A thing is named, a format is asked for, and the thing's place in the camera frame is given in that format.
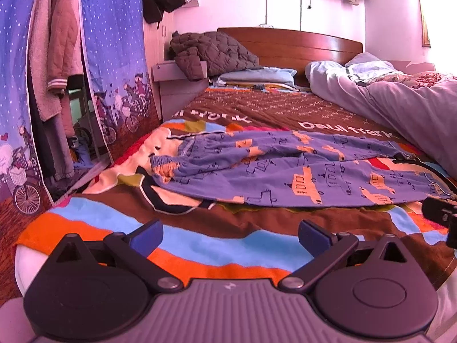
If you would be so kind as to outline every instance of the brown quilted jacket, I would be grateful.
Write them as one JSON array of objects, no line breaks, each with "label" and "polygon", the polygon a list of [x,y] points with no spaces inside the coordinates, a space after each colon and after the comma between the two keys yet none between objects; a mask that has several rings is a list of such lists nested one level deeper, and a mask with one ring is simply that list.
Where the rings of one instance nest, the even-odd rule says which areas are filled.
[{"label": "brown quilted jacket", "polygon": [[203,78],[200,61],[206,61],[208,76],[243,69],[256,69],[259,58],[234,38],[222,32],[184,33],[170,42],[175,62],[189,80]]}]

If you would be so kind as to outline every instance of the pink wall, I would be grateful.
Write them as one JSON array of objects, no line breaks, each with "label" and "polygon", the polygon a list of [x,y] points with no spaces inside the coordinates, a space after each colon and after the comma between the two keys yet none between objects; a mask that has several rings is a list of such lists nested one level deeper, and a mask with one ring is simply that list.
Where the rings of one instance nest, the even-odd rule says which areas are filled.
[{"label": "pink wall", "polygon": [[366,51],[385,60],[429,60],[422,47],[419,0],[368,0],[365,2]]},{"label": "pink wall", "polygon": [[[302,30],[365,42],[365,8],[342,0],[303,1]],[[214,31],[218,27],[253,27],[265,23],[265,0],[201,0],[199,7],[175,12],[180,33]],[[300,29],[300,0],[268,0],[268,24]]]}]

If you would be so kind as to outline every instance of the gray ribbed surface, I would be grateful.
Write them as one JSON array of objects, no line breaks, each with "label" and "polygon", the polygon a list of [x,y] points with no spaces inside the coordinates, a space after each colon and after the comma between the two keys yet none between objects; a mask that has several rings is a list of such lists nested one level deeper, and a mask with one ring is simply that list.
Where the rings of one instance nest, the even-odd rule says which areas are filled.
[{"label": "gray ribbed surface", "polygon": [[[36,343],[51,343],[38,338]],[[301,295],[268,280],[195,280],[162,295],[138,325],[106,343],[361,343],[326,325]],[[415,337],[404,343],[430,343]]]}]

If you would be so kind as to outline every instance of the circular cover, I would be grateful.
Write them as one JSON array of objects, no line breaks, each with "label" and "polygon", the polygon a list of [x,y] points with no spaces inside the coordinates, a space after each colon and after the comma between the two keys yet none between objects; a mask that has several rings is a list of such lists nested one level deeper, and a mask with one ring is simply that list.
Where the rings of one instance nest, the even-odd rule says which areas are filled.
[{"label": "circular cover", "polygon": [[425,275],[409,274],[407,263],[346,267],[322,278],[315,289],[319,311],[355,335],[393,339],[424,331],[436,314],[436,292]]},{"label": "circular cover", "polygon": [[94,275],[45,274],[24,297],[36,333],[61,341],[98,341],[123,331],[145,311],[149,293],[138,277],[100,267]]}]

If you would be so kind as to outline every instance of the blue curtain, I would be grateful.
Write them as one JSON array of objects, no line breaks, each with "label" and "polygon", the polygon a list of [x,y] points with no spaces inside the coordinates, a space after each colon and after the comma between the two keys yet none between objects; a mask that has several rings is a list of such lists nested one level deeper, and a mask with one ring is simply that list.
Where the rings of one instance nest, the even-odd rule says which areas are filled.
[{"label": "blue curtain", "polygon": [[[0,0],[0,254],[50,207],[33,145],[27,99],[27,37],[34,0]],[[0,262],[0,305],[19,296],[14,263]]]},{"label": "blue curtain", "polygon": [[81,10],[94,108],[115,160],[159,125],[145,59],[142,0],[81,0]]}]

